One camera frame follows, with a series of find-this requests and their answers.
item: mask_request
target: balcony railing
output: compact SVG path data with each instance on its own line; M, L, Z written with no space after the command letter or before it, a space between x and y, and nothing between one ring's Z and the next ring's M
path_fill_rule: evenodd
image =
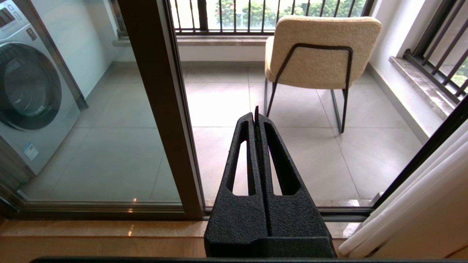
M443 0L421 41L404 58L453 102L468 91L468 1Z
M118 34L126 37L117 0ZM375 0L170 0L178 35L273 35L284 15L368 16Z

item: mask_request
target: glass door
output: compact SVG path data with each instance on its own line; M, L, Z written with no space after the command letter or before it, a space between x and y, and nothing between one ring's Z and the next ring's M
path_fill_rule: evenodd
M0 4L5 217L202 219L168 8L119 4Z

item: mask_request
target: white curtain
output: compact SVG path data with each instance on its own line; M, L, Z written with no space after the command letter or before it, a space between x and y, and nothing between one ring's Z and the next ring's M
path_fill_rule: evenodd
M445 257L468 244L468 121L340 247L350 258Z

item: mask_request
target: chair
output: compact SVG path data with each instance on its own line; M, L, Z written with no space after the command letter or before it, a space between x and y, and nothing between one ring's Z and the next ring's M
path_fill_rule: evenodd
M265 112L268 117L278 83L330 89L336 120L344 132L348 90L364 72L381 29L372 17L282 17L265 46ZM273 82L268 106L267 83ZM340 122L334 89L344 96Z

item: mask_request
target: front-loading washing machine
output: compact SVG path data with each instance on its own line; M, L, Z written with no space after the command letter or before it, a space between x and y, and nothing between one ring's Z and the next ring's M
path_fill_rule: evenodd
M38 175L80 110L21 10L0 3L0 136Z

